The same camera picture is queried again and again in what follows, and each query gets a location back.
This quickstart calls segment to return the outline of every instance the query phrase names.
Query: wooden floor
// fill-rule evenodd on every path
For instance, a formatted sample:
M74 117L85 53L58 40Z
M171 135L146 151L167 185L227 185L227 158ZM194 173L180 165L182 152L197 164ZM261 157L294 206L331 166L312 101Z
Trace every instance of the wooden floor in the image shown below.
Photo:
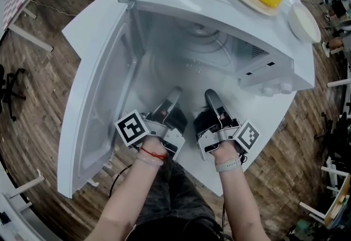
M69 14L78 14L94 0L36 0ZM318 3L320 0L304 0ZM322 9L306 3L321 28L326 26ZM86 185L73 199L56 191L56 168L61 125L75 73L80 63L61 34L73 18L52 9L29 4L38 15L36 20L21 16L17 24L54 46L52 53L36 47L10 32L0 47L0 63L14 72L25 68L19 78L19 91L27 101L14 101L17 122L9 119L7 107L0 115L0 154L18 185L36 177L36 169L45 182L28 191L40 218L63 240L83 240L95 226L108 199L116 176L132 159L118 150L111 170L104 169L94 178L98 188ZM322 31L324 40L330 34ZM245 175L258 203L264 228L272 240L280 240L301 217L299 201L312 206L323 190L321 159L316 158L320 145L314 135L323 130L320 116L337 119L343 103L343 88L326 84L345 78L346 66L341 57L327 59L319 45L314 47L315 88L298 92L285 118L261 154ZM215 210L222 213L222 199L196 182L197 187Z

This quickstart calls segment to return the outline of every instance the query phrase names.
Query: watch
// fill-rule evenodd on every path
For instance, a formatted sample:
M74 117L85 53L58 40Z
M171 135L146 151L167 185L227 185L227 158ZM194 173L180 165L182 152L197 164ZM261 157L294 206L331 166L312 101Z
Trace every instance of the watch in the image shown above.
M236 170L237 168L241 167L240 158L228 160L225 163L216 165L216 171L221 172L228 172L232 170Z

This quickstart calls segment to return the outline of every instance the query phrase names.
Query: open microwave door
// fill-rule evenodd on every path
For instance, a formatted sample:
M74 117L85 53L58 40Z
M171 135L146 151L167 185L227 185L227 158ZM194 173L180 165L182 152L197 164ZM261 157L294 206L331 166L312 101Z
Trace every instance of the open microwave door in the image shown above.
M114 122L122 115L140 58L130 11L120 3L111 11L120 12L120 16L102 49L101 44L96 46L98 43L91 41L66 106L59 145L58 191L69 198L111 158L117 135Z

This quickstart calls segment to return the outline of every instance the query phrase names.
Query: camouflage pants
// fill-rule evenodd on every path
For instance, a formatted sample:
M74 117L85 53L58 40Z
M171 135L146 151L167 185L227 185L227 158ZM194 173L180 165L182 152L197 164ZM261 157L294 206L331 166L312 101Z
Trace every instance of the camouflage pants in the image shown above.
M148 197L137 219L137 225L162 217L180 217L191 220L214 212L188 179L183 168L169 157L159 169ZM211 227L209 221L199 221Z

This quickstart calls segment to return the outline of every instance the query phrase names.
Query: human arm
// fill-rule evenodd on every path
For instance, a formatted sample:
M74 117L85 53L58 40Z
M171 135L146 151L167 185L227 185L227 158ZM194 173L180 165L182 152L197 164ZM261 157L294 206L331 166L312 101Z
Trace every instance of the human arm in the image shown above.
M239 157L230 141L221 143L212 155L217 165ZM242 168L221 172L219 176L224 193L225 210L234 240L269 241Z
M143 148L159 155L167 153L156 137L147 137ZM140 153L148 156L143 150ZM135 160L127 177L107 202L97 226L86 241L125 240L143 208L159 168L159 166Z

